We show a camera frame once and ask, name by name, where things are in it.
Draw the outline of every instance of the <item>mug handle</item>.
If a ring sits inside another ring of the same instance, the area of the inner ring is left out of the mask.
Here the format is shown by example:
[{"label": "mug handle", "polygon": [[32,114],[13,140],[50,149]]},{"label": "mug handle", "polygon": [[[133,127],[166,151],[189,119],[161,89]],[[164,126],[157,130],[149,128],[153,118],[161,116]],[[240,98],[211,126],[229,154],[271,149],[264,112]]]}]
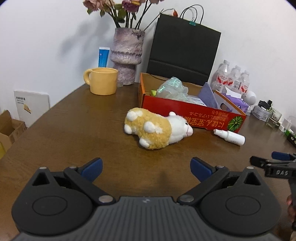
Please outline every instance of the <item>mug handle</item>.
[{"label": "mug handle", "polygon": [[91,80],[89,78],[89,74],[91,73],[92,69],[88,69],[84,72],[83,74],[83,79],[84,79],[84,82],[87,83],[88,85],[91,84]]}]

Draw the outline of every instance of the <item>white round speaker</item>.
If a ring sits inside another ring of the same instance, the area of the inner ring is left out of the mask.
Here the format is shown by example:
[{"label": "white round speaker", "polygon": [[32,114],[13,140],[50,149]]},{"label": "white round speaker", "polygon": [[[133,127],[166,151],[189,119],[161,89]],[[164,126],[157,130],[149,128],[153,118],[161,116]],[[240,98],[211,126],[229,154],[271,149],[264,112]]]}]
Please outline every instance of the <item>white round speaker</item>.
[{"label": "white round speaker", "polygon": [[244,102],[248,105],[256,103],[256,94],[253,91],[247,91],[246,96],[243,98]]}]

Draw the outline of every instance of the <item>gray ribbed surface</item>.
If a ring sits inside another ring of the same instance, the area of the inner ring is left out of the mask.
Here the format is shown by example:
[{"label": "gray ribbed surface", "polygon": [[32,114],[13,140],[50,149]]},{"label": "gray ribbed surface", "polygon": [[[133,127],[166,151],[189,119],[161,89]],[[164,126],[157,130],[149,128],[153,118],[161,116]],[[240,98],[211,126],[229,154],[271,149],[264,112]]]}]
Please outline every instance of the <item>gray ribbed surface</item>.
[{"label": "gray ribbed surface", "polygon": [[272,234],[235,238],[208,227],[193,207],[180,206],[171,197],[121,197],[97,208],[83,227],[58,237],[20,234],[14,241],[279,241]]}]

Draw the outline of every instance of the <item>triangular cutout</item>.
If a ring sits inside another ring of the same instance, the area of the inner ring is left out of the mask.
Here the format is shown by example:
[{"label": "triangular cutout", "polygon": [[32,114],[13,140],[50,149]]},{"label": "triangular cutout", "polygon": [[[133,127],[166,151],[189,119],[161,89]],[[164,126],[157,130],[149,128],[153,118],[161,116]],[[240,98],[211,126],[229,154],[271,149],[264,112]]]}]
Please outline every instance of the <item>triangular cutout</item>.
[{"label": "triangular cutout", "polygon": [[259,182],[258,178],[256,177],[256,175],[253,172],[250,172],[246,178],[246,180],[244,181],[245,184],[250,184],[250,185],[256,185],[256,186],[260,186],[261,183]]},{"label": "triangular cutout", "polygon": [[41,172],[38,174],[37,178],[35,179],[33,186],[39,186],[39,185],[46,185],[49,184],[49,180],[47,179],[47,176],[45,173]]}]

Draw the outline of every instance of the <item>purple tissue package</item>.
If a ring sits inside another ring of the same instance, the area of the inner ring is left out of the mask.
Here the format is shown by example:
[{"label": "purple tissue package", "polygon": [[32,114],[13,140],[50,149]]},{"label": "purple tissue package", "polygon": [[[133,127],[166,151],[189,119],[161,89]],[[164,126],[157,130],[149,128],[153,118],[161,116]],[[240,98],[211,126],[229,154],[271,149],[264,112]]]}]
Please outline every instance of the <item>purple tissue package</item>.
[{"label": "purple tissue package", "polygon": [[227,97],[232,103],[234,103],[243,112],[246,112],[247,111],[249,105],[246,102],[244,102],[242,99],[235,98],[235,97],[232,97],[230,95],[226,95],[224,93],[221,93],[221,94],[224,95],[225,97]]}]

